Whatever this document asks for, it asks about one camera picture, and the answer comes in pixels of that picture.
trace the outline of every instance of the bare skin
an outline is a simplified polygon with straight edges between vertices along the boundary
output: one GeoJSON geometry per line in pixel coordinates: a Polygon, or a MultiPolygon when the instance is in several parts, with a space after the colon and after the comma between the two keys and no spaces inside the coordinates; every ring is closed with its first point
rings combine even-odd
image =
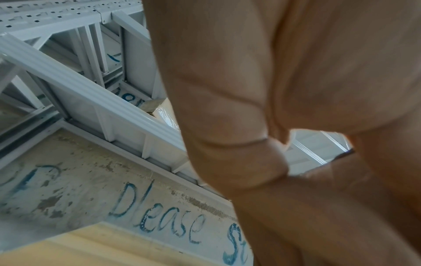
{"type": "Polygon", "coordinates": [[[293,128],[344,133],[421,215],[419,1],[143,3],[192,165],[232,200],[262,266],[302,265],[299,250],[333,265],[421,265],[374,209],[288,177],[280,146],[293,128]],[[286,259],[262,261],[277,255],[260,248],[267,241],[286,259]]]}

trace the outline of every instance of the skin crease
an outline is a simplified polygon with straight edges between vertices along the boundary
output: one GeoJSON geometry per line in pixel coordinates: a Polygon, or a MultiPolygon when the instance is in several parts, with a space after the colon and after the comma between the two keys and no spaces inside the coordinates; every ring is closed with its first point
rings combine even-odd
{"type": "Polygon", "coordinates": [[[276,250],[263,261],[269,241],[285,265],[302,265],[298,250],[333,265],[421,265],[393,220],[335,187],[288,177],[279,143],[293,128],[346,134],[421,215],[419,1],[143,4],[191,163],[232,200],[262,266],[283,263],[276,250]]]}

